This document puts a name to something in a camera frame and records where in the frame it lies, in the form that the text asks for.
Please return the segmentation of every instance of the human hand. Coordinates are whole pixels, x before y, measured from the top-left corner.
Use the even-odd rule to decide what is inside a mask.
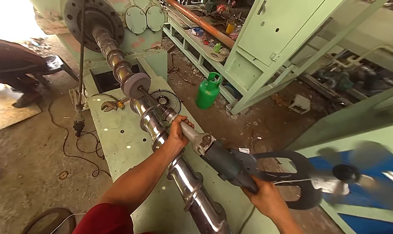
[[[180,150],[182,150],[183,147],[185,147],[188,144],[188,138],[186,138],[182,134],[182,128],[181,128],[181,122],[184,121],[186,124],[191,126],[192,128],[195,127],[189,120],[187,116],[183,115],[178,115],[176,119],[172,121],[171,125],[171,130],[169,133],[169,138],[168,142],[172,144],[173,146],[177,147]]]
[[[275,223],[279,220],[293,219],[276,185],[271,182],[260,180],[255,176],[251,177],[257,184],[257,187],[259,187],[259,192],[253,194],[246,188],[242,187],[241,189],[260,213],[269,217]]]

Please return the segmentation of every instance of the work boot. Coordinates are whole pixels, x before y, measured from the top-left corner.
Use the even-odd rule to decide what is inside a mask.
[[[32,93],[24,93],[15,103],[12,104],[15,108],[27,107],[34,103],[40,97],[40,93],[33,91]]]

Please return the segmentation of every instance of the concrete floor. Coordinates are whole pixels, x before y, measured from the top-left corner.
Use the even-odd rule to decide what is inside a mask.
[[[51,44],[51,48],[43,51],[43,56],[57,54],[77,72],[76,62],[55,36],[49,37],[46,42]],[[170,48],[172,42],[164,39],[164,45]],[[287,107],[275,104],[271,98],[257,103],[237,120],[226,115],[227,102],[221,96],[213,107],[200,110],[194,104],[194,97],[202,79],[189,76],[193,72],[189,62],[177,48],[173,52],[173,61],[179,67],[179,73],[190,77],[195,84],[191,85],[178,75],[170,74],[169,85],[206,132],[231,145],[250,147],[252,137],[260,136],[263,140],[252,145],[252,150],[281,150],[324,116],[324,113],[316,110],[299,115]],[[57,124],[70,130],[66,151],[71,155],[88,158],[101,169],[108,170],[104,160],[95,154],[83,154],[75,147],[76,137],[72,130],[74,111],[68,89],[74,88],[76,82],[64,72],[50,75],[47,79],[51,82],[54,99],[51,114]],[[280,95],[289,100],[296,93],[312,97],[315,105],[325,104],[317,93],[298,82],[292,82]],[[48,103],[49,100],[43,98],[39,103],[42,113],[0,131],[0,233],[19,233],[33,217],[53,207],[65,207],[73,213],[86,212],[111,185],[111,179],[105,173],[100,173],[98,177],[91,176],[96,169],[94,165],[63,155],[62,143],[66,132],[51,123],[47,112]],[[85,131],[94,130],[89,112],[85,112],[85,117]],[[93,151],[95,139],[85,136],[79,141],[79,147]],[[274,163],[265,162],[267,163],[272,168],[277,168]],[[63,171],[68,171],[69,176],[60,180],[59,174]],[[294,196],[292,191],[283,193],[285,197]],[[320,208],[293,211],[293,214],[305,233],[342,233]]]
[[[43,55],[57,54],[78,73],[76,62],[60,44],[56,36],[48,43],[52,48]],[[51,114],[57,124],[70,130],[66,151],[95,162],[108,171],[104,160],[95,154],[82,154],[75,147],[72,129],[74,108],[68,89],[77,83],[65,72],[46,77],[51,82],[53,106]],[[42,113],[0,130],[0,233],[20,233],[35,216],[53,207],[64,207],[73,213],[84,213],[108,189],[111,178],[105,173],[92,177],[96,167],[82,159],[68,158],[62,153],[65,130],[52,124],[47,112],[49,99],[43,98]],[[89,112],[85,113],[85,131],[95,129]],[[84,136],[79,147],[85,151],[95,149],[95,139]],[[64,180],[59,174],[68,171]]]

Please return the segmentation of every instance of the person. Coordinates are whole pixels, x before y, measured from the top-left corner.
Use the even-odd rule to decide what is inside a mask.
[[[143,162],[122,174],[99,204],[85,214],[73,234],[133,234],[130,215],[149,196],[165,169],[188,144],[188,139],[182,135],[181,121],[194,127],[186,116],[179,115],[173,120],[168,140]],[[259,187],[257,194],[242,188],[251,203],[275,223],[281,234],[301,234],[301,228],[276,186],[256,177],[253,179]]]
[[[41,96],[36,91],[37,81],[27,74],[47,70],[46,61],[35,52],[17,43],[0,40],[0,83],[23,93],[14,107],[26,107]]]

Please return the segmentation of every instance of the green gas cylinder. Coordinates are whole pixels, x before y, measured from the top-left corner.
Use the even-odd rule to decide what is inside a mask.
[[[195,103],[199,109],[208,109],[220,93],[220,84],[223,80],[221,74],[210,72],[207,80],[199,84]]]

